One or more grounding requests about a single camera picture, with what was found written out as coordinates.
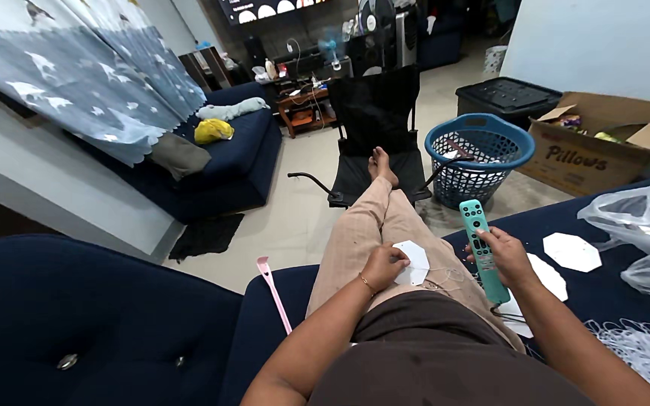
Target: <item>gray pillow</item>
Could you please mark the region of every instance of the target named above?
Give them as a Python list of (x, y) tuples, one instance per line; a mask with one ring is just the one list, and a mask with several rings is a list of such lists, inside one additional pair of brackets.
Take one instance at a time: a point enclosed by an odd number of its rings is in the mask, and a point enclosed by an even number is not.
[(157, 144), (152, 145), (152, 153), (147, 157), (168, 170), (175, 180), (201, 171), (212, 159), (204, 148), (171, 132), (162, 134)]

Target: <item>black floor mat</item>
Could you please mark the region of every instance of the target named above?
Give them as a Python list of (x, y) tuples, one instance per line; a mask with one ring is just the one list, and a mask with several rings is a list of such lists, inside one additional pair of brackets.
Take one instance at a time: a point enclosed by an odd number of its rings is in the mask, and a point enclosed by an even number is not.
[(203, 219), (185, 228), (180, 239), (175, 243), (170, 259), (181, 262), (188, 256), (197, 256), (213, 252), (220, 254), (230, 246), (233, 235), (240, 226), (244, 214)]

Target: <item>cardboard box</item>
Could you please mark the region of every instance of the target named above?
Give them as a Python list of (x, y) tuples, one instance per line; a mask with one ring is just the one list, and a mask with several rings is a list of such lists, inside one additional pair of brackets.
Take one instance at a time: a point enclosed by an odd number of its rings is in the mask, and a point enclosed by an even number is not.
[[(581, 116), (581, 135), (545, 123), (564, 113)], [(594, 138), (598, 132), (623, 141)], [(536, 151), (517, 171), (573, 196), (586, 196), (650, 177), (650, 102), (567, 92), (551, 112), (534, 120)]]

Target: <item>small blue fan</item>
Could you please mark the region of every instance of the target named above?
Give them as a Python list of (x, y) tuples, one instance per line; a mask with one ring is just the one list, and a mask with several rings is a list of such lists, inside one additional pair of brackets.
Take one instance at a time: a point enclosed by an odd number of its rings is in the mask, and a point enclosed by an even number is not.
[(326, 63), (332, 65), (332, 69), (340, 70), (340, 60), (345, 58), (345, 42), (342, 39), (342, 30), (327, 27), (323, 37), (318, 41), (320, 54)]

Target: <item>yellow plastic bag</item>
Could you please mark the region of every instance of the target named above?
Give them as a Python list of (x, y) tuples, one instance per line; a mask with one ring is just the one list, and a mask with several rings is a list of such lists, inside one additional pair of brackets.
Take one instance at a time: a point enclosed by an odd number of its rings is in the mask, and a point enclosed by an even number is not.
[(209, 144), (221, 139), (230, 139), (235, 134), (235, 129), (226, 122), (217, 118), (208, 118), (200, 121), (194, 129), (194, 142), (197, 144)]

